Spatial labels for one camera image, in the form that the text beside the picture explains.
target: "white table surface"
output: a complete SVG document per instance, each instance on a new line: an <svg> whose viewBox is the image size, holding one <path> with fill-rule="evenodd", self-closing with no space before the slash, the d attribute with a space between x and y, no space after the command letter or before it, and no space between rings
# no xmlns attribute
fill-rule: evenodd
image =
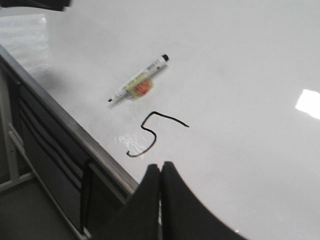
<svg viewBox="0 0 320 240"><path fill-rule="evenodd" d="M320 121L296 109L303 90L320 92L320 1L2 8L0 44L137 181L148 164L172 161L248 239L320 239ZM114 91L161 54L170 61L154 88L110 107ZM145 126L156 144L130 158L153 140L140 128L152 111L190 128L152 116Z"/></svg>

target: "black ink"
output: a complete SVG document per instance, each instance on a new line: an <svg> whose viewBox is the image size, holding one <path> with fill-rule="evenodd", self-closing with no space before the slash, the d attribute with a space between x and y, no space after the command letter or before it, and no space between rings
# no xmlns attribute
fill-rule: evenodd
<svg viewBox="0 0 320 240"><path fill-rule="evenodd" d="M151 145L150 145L146 150L140 152L140 153L137 154L137 155L131 155L131 154L130 154L130 151L127 151L126 154L127 154L129 157L135 158L135 157L138 157L138 156L144 154L144 153L147 152L150 148L152 148L153 145L156 143L156 141L157 141L157 135L156 135L156 133L155 133L154 131L152 131L151 129L144 127L144 125L145 125L145 123L147 122L147 120L148 120L153 114L156 114L156 115L158 115L158 116L160 116L160 117L164 117L164 118L167 118L167 119L174 120L174 121L180 123L181 125L189 128L189 126L188 126L187 124L185 124L184 122L182 122L182 121L180 121L180 120L178 120L178 119L176 119L176 118L174 118L174 117L172 117L172 116L163 115L163 114L161 114L161 113L159 113L159 112L157 112L157 111L153 111L153 112L151 112L151 113L145 118L145 120L144 120L144 121L142 122L142 124L141 124L141 128L142 128L143 130L148 131L149 133L151 133L151 134L154 136L153 142L151 143Z"/></svg>

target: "dry erase marker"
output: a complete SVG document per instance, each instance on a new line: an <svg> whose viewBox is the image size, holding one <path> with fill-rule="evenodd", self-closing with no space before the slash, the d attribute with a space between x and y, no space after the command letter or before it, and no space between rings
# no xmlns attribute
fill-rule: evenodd
<svg viewBox="0 0 320 240"><path fill-rule="evenodd" d="M168 60L169 57L166 54L162 55L115 91L114 96L112 96L108 102L118 101L128 94L135 99L145 95L153 86L151 77L166 66Z"/></svg>

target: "whiteboard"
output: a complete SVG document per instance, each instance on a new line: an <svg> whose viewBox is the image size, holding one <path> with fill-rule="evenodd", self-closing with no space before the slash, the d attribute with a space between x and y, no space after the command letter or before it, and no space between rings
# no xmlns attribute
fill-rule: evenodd
<svg viewBox="0 0 320 240"><path fill-rule="evenodd" d="M244 237L318 240L320 121L296 105L320 92L319 13L310 0L74 0L66 12L1 9L11 33L2 27L0 43L138 182L148 164L172 161ZM14 28L25 33L10 45ZM153 89L111 107L162 54ZM154 115L155 145L128 157L153 141L140 128L152 111L190 127Z"/></svg>

